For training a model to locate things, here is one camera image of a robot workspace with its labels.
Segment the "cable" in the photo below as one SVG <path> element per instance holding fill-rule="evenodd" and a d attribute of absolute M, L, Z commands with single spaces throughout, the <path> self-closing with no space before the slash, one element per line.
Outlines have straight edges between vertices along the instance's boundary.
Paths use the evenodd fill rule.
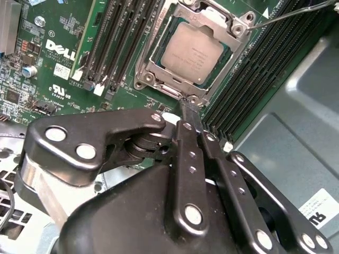
<path fill-rule="evenodd" d="M 322 9 L 324 7 L 330 6 L 330 5 L 334 4 L 335 2 L 337 2 L 337 0 L 327 0 L 327 1 L 324 1 L 324 2 L 322 2 L 320 4 L 304 7 L 304 8 L 295 10 L 293 12 L 286 13 L 286 14 L 281 15 L 279 17 L 275 17 L 275 18 L 273 18 L 271 20 L 268 20 L 268 21 L 266 21 L 264 23 L 261 23 L 261 24 L 255 25 L 255 26 L 251 26 L 247 30 L 254 30 L 254 29 L 262 28 L 263 26 L 272 24 L 272 23 L 280 21 L 280 20 L 284 20 L 284 19 L 286 19 L 288 17 L 292 17 L 292 16 L 295 16 L 295 15 L 298 15 L 298 14 L 301 14 L 301 13 L 313 12 L 313 11 Z"/>
<path fill-rule="evenodd" d="M 24 135 L 15 135 L 9 133 L 0 133 L 0 138 L 25 139 Z"/>
<path fill-rule="evenodd" d="M 0 179 L 0 183 L 2 183 L 5 186 L 6 191 L 8 193 L 9 198 L 10 198 L 10 201 L 11 201 L 10 209 L 6 214 L 6 217 L 3 218 L 3 221 L 0 224 L 0 232 L 1 232 L 3 230 L 3 228 L 7 225 L 7 223 L 9 222 L 10 218 L 12 217 L 12 215 L 14 213 L 15 201 L 14 201 L 14 194 L 13 194 L 11 188 L 7 185 L 7 183 L 5 181 L 3 181 L 2 179 Z"/>

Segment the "metal linkage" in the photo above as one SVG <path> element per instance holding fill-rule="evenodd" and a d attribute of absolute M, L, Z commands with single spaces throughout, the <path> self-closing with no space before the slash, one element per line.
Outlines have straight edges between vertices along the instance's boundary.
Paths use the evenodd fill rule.
<path fill-rule="evenodd" d="M 257 207 L 266 218 L 270 230 L 288 252 L 333 253 L 326 237 L 241 153 L 232 152 L 227 160 L 239 168 Z"/>
<path fill-rule="evenodd" d="M 188 122 L 178 121 L 174 146 L 165 227 L 172 238 L 191 241 L 207 234 L 209 212 L 203 153 L 195 128 Z"/>

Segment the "ram slot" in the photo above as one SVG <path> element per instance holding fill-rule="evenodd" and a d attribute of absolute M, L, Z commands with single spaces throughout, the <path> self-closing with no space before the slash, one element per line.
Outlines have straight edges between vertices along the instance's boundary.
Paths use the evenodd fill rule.
<path fill-rule="evenodd" d="M 115 48 L 114 54 L 111 57 L 112 60 L 109 62 L 109 65 L 105 72 L 105 75 L 108 76 L 107 83 L 110 82 L 114 77 L 117 66 L 119 64 L 119 60 L 121 60 L 121 56 L 124 52 L 124 48 L 132 34 L 133 29 L 135 29 L 136 27 L 137 21 L 139 19 L 139 11 L 143 11 L 144 7 L 144 1 L 138 1 L 138 4 L 136 6 L 133 6 L 128 14 L 128 21 L 124 23 L 124 32 L 122 38 L 119 40 Z"/>
<path fill-rule="evenodd" d="M 127 71 L 127 68 L 131 62 L 132 56 L 135 53 L 135 50 L 139 44 L 139 42 L 141 41 L 142 35 L 145 32 L 145 28 L 146 25 L 148 23 L 148 21 L 150 20 L 153 11 L 156 8 L 156 4 L 158 3 L 158 0 L 152 0 L 152 1 L 147 1 L 145 4 L 145 8 L 140 16 L 140 22 L 138 23 L 138 26 L 136 27 L 135 31 L 137 31 L 137 34 L 135 37 L 133 37 L 133 42 L 131 44 L 131 47 L 129 48 L 128 54 L 124 59 L 124 62 L 122 63 L 122 67 L 119 70 L 119 72 L 117 72 L 114 75 L 114 79 L 113 81 L 115 82 L 115 84 L 120 84 L 123 80 L 123 77 Z"/>
<path fill-rule="evenodd" d="M 293 9 L 294 4 L 292 1 L 284 2 L 281 9 L 277 12 L 276 16 L 282 15 L 284 13 L 290 12 Z M 277 23 L 269 25 L 263 30 L 259 38 L 256 40 L 254 48 L 249 52 L 248 56 L 244 59 L 243 64 L 239 67 L 238 70 L 228 79 L 225 89 L 220 93 L 218 98 L 210 106 L 204 121 L 207 125 L 215 125 L 215 119 L 217 116 L 222 115 L 221 111 L 228 103 L 229 96 L 237 89 L 237 86 L 242 82 L 245 76 L 248 75 L 248 72 L 253 71 L 251 69 L 252 61 L 251 59 L 255 58 L 254 56 L 260 55 L 265 52 L 263 46 L 266 45 L 271 39 L 271 34 L 276 31 Z"/>
<path fill-rule="evenodd" d="M 93 69 L 96 69 L 97 63 L 97 55 L 99 54 L 97 51 L 101 50 L 100 42 L 105 37 L 105 32 L 107 31 L 107 27 L 110 25 L 112 20 L 115 20 L 116 17 L 114 16 L 115 11 L 117 10 L 117 5 L 119 5 L 119 1 L 111 0 L 109 4 L 107 5 L 107 8 L 105 10 L 104 18 L 101 22 L 99 32 L 97 33 L 95 37 L 94 45 L 91 49 L 90 55 L 88 57 L 88 61 L 85 67 L 87 67 L 87 75 L 89 75 L 89 72 Z"/>
<path fill-rule="evenodd" d="M 309 16 L 309 24 L 308 26 L 304 26 L 304 31 L 306 29 L 308 31 L 314 31 L 318 28 L 321 24 L 319 24 L 315 20 L 319 20 L 320 16 L 316 14 L 311 14 Z M 297 53 L 297 51 L 310 39 L 313 33 L 304 32 L 301 33 L 300 31 L 296 31 L 297 36 L 301 36 L 298 38 L 297 42 L 290 43 L 289 50 L 284 52 L 283 56 L 276 56 L 276 59 L 279 61 L 276 62 L 274 68 L 272 69 L 272 75 L 268 76 L 267 79 L 263 82 L 262 88 L 254 92 L 254 95 L 248 99 L 247 105 L 243 107 L 240 111 L 237 112 L 237 116 L 234 117 L 233 121 L 229 123 L 225 131 L 229 132 L 230 134 L 234 133 L 236 129 L 243 123 L 246 117 L 251 113 L 251 111 L 257 106 L 260 100 L 263 99 L 265 94 L 272 88 L 272 86 L 276 83 L 276 80 L 279 77 L 282 77 L 284 74 L 284 69 L 288 66 L 292 60 L 293 56 Z"/>
<path fill-rule="evenodd" d="M 265 54 L 261 54 L 258 56 L 252 63 L 257 63 L 258 67 L 253 68 L 253 70 L 250 72 L 250 74 L 246 75 L 246 79 L 242 81 L 240 86 L 240 89 L 233 92 L 231 96 L 228 97 L 228 105 L 222 109 L 222 117 L 217 118 L 217 128 L 223 129 L 225 125 L 229 123 L 229 121 L 233 120 L 234 114 L 235 114 L 235 107 L 239 105 L 240 102 L 246 101 L 246 97 L 250 96 L 253 92 L 253 90 L 258 85 L 257 80 L 261 75 L 266 75 L 269 73 L 269 70 L 267 69 L 267 65 L 272 65 L 274 62 L 271 61 L 272 56 L 279 55 L 277 51 L 285 50 L 287 45 L 284 43 L 287 43 L 293 38 L 290 36 L 291 32 L 296 29 L 297 27 L 297 20 L 300 20 L 301 16 L 297 16 L 295 19 L 285 20 L 282 21 L 282 24 L 279 26 L 279 28 L 276 30 L 276 32 L 273 35 L 273 39 L 270 41 L 269 46 L 267 47 L 268 50 L 265 51 Z"/>
<path fill-rule="evenodd" d="M 126 19 L 128 17 L 128 13 L 130 12 L 130 6 L 131 6 L 132 0 L 127 0 L 124 2 L 124 4 L 119 5 L 118 10 L 116 12 L 115 20 L 112 22 L 110 33 L 107 37 L 107 40 L 105 41 L 103 51 L 100 55 L 100 62 L 95 70 L 96 75 L 96 83 L 99 82 L 99 80 L 106 75 L 107 72 L 107 61 L 111 59 L 112 56 L 112 48 L 116 52 L 116 46 L 113 46 L 114 43 L 119 42 L 121 39 L 121 33 L 124 33 L 125 29 L 124 27 L 126 24 L 129 23 L 129 20 Z"/>

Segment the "robotic arm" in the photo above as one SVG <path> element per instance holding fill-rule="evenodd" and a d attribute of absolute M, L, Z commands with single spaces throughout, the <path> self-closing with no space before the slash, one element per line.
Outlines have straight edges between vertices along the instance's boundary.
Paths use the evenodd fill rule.
<path fill-rule="evenodd" d="M 61 229 L 53 254 L 333 253 L 241 153 L 225 155 L 181 102 L 182 120 L 121 110 L 30 124 L 18 194 Z M 95 196 L 94 179 L 145 158 L 154 165 Z"/>

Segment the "white sticker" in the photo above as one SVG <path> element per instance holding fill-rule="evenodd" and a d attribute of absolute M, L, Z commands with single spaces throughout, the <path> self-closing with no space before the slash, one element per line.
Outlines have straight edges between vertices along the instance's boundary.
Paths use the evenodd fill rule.
<path fill-rule="evenodd" d="M 321 189 L 299 211 L 320 229 L 339 214 L 339 203 L 325 189 Z"/>
<path fill-rule="evenodd" d="M 65 80 L 68 80 L 69 74 L 70 74 L 70 69 L 67 68 L 66 66 L 63 66 L 59 63 L 55 65 L 54 73 L 55 76 L 58 76 L 60 78 L 63 78 Z"/>

